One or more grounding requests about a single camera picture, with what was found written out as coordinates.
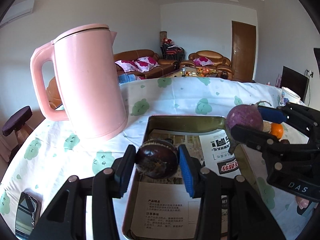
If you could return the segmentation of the person's right hand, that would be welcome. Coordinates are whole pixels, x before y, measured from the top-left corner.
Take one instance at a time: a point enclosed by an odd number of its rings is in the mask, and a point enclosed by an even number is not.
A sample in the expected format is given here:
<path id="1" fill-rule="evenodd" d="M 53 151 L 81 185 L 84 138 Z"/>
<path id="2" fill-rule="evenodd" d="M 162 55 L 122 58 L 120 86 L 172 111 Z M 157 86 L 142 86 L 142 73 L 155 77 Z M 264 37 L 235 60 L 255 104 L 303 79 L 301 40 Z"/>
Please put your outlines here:
<path id="1" fill-rule="evenodd" d="M 310 200 L 296 196 L 297 213 L 300 216 L 308 217 L 313 214 L 313 210 L 317 207 L 317 203 L 311 202 Z"/>

